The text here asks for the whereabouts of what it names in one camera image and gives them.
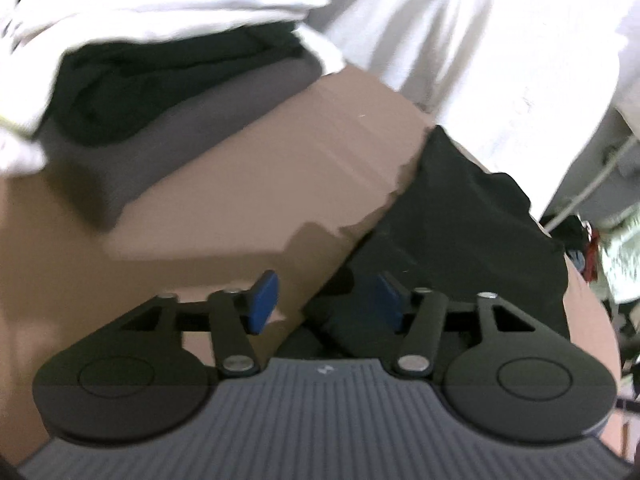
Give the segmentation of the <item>black knit garment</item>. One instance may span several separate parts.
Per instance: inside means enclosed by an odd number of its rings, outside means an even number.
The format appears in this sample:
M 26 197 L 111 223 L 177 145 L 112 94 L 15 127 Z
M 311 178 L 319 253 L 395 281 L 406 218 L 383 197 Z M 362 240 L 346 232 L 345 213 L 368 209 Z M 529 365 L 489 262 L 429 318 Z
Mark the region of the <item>black knit garment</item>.
M 529 207 L 508 174 L 481 170 L 436 127 L 408 188 L 307 302 L 277 355 L 389 361 L 401 336 L 366 296 L 384 272 L 405 289 L 426 287 L 454 301 L 495 292 L 568 337 L 564 249 Z

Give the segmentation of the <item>mint green quilted jacket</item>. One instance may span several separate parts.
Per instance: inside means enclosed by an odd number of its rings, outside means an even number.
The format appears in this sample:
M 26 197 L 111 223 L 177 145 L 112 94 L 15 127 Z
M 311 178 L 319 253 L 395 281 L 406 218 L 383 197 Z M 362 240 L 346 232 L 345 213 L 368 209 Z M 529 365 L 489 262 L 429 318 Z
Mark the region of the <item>mint green quilted jacket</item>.
M 601 268 L 616 304 L 639 299 L 639 205 L 628 208 L 603 229 Z

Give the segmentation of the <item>dark grey folded garment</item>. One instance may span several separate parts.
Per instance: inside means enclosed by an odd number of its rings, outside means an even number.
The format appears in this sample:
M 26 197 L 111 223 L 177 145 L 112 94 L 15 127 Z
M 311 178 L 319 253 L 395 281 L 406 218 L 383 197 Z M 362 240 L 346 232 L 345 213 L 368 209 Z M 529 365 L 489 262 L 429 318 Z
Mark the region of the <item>dark grey folded garment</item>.
M 65 55 L 38 131 L 44 174 L 88 223 L 111 229 L 164 177 L 322 75 L 291 23 Z

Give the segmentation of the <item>white coat rack pole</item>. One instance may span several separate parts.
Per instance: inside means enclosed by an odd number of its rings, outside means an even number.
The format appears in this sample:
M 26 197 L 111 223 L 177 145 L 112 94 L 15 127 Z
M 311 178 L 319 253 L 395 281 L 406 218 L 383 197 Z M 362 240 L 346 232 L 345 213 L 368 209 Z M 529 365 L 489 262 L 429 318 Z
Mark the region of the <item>white coat rack pole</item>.
M 632 134 L 628 136 L 627 140 L 620 146 L 620 148 L 613 152 L 606 159 L 606 163 L 603 168 L 596 174 L 596 176 L 585 186 L 585 188 L 575 195 L 568 204 L 561 209 L 548 223 L 544 225 L 544 229 L 551 232 L 557 228 L 568 216 L 574 214 L 577 208 L 594 192 L 596 189 L 608 178 L 610 174 L 617 167 L 618 163 L 639 143 L 638 136 Z

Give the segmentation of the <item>white hanging quilt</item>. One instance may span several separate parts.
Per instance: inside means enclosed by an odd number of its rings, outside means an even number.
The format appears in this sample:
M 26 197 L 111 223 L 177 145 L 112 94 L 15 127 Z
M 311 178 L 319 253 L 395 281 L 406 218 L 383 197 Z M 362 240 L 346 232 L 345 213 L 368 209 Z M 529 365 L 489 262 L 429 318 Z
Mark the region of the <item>white hanging quilt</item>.
M 610 106 L 638 0 L 331 0 L 309 19 L 352 64 L 518 182 L 540 216 Z

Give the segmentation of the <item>white folded shirt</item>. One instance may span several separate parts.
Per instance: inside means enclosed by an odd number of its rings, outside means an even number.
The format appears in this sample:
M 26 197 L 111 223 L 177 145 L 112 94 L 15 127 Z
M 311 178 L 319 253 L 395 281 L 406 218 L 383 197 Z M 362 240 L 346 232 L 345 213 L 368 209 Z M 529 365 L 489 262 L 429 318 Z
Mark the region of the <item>white folded shirt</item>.
M 300 24 L 294 36 L 302 42 L 304 49 L 314 56 L 321 66 L 321 75 L 328 76 L 344 70 L 346 63 L 338 47 L 320 32 Z M 40 171 L 47 157 L 38 142 L 23 139 L 1 127 L 1 174 L 3 177 L 29 176 Z

